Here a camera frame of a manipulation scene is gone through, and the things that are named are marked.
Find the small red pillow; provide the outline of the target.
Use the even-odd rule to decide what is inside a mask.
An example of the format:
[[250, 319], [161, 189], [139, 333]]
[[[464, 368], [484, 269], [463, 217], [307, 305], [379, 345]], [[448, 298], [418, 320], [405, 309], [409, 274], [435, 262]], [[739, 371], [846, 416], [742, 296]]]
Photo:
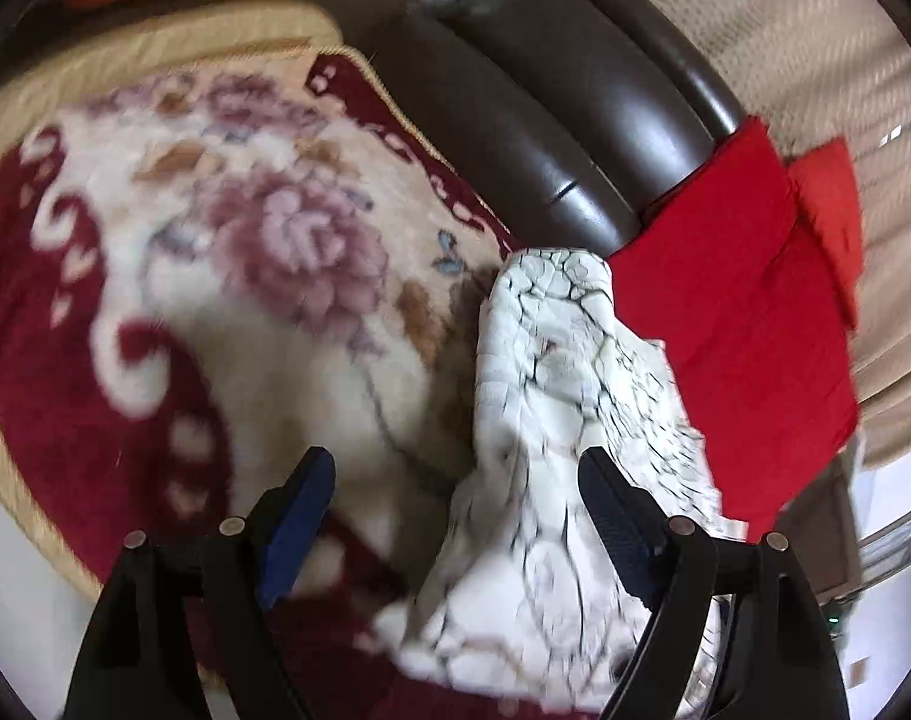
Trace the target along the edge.
[[864, 273], [862, 208], [846, 140], [832, 138], [789, 164], [803, 216], [831, 265], [849, 333], [859, 325], [857, 284]]

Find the large red folded quilt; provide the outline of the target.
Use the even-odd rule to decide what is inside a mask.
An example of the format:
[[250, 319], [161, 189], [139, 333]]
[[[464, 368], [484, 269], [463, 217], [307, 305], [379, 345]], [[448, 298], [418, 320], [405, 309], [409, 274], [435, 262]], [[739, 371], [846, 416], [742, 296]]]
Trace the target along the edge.
[[850, 333], [792, 161], [751, 117], [608, 260], [616, 316], [665, 346], [723, 515], [750, 539], [859, 424]]

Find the white crackle-pattern garment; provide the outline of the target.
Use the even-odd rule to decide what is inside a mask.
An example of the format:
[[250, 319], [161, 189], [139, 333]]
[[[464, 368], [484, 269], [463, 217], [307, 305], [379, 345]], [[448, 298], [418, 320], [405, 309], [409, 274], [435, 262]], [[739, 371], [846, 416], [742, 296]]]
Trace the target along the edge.
[[374, 628], [408, 678], [597, 710], [649, 611], [611, 566], [577, 484], [600, 447], [670, 515], [740, 539], [660, 341], [616, 319], [608, 265], [582, 249], [515, 254], [481, 305], [475, 470], [421, 590]]

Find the beige dotted curtain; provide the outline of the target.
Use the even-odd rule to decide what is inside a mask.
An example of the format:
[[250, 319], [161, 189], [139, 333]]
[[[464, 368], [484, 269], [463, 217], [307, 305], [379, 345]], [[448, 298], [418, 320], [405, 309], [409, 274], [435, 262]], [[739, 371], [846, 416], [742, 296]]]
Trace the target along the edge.
[[911, 47], [878, 0], [650, 0], [800, 156], [846, 140], [865, 270], [850, 352], [867, 465], [911, 452]]

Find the floral red cream blanket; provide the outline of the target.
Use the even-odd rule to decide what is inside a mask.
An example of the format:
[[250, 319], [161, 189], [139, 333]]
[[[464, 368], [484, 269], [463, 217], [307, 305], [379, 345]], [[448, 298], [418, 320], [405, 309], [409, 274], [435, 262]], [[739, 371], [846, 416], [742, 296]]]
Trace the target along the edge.
[[299, 0], [112, 25], [0, 85], [0, 502], [96, 605], [131, 532], [336, 483], [266, 613], [307, 718], [577, 718], [405, 676], [476, 465], [478, 310], [509, 234]]

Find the dark brown leather sofa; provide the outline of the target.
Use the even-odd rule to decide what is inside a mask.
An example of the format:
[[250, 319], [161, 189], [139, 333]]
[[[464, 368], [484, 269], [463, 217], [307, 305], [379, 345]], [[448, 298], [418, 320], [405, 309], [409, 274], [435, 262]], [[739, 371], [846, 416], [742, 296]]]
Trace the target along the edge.
[[745, 122], [650, 0], [317, 0], [525, 245], [610, 255]]

